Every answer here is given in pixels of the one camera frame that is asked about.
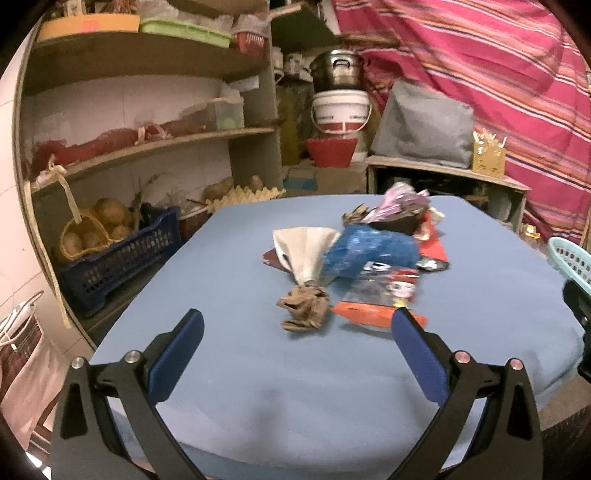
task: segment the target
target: blue gripper pad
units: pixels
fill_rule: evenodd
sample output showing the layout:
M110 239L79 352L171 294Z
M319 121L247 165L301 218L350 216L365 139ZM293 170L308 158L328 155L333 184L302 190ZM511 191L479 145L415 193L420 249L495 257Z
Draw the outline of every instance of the blue gripper pad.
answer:
M412 322L405 310L397 309L392 315L394 341L427 400L441 407L450 395L447 372L426 342L424 333L418 329L421 329L420 325Z
M172 332L158 335L152 344L164 342L165 347L150 365L146 396L151 405L168 399L178 379L189 364L203 339L205 323L201 312L190 309ZM152 344L146 349L148 353Z

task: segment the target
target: stainless steel pot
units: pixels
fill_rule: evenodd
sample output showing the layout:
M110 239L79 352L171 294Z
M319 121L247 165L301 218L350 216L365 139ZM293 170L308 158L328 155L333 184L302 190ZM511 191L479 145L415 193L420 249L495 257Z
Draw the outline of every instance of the stainless steel pot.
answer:
M363 90L363 59L350 50L331 50L310 65L316 93L328 90Z

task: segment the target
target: blue tablecloth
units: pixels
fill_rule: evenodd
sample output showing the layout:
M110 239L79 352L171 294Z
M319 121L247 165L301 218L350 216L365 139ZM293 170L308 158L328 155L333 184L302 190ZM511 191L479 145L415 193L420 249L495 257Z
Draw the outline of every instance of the blue tablecloth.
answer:
M378 196L298 197L229 207L158 272L100 345L92 363L144 349L191 308L203 342L170 399L167 426L206 474L225 480L383 480L436 406L425 400L389 334L331 315L318 332L281 329L275 305L293 286L262 263L274 229L340 229L343 212ZM414 310L451 350L477 361L525 362L541 406L573 371L582 329L563 303L563 279L514 233L462 199L434 197L452 267L420 278ZM348 282L331 285L333 302ZM449 463L461 459L482 403ZM118 416L125 443L140 455Z

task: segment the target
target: egg carton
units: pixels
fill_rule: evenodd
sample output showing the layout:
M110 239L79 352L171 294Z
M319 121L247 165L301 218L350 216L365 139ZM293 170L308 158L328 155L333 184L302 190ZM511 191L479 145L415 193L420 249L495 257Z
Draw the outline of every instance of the egg carton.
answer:
M273 200L281 198L285 195L285 189L279 190L273 187L271 190L263 187L262 190L253 192L249 187L234 187L230 192L219 200L206 200L207 211L215 213L219 209L229 205L237 205L238 203L255 203L264 202L265 200Z

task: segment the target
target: light blue plastic basket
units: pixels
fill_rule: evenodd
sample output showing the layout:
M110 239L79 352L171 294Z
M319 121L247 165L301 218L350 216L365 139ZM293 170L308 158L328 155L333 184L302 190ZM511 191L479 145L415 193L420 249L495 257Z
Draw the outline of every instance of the light blue plastic basket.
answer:
M591 295L591 254L559 236L550 238L548 250L548 263Z

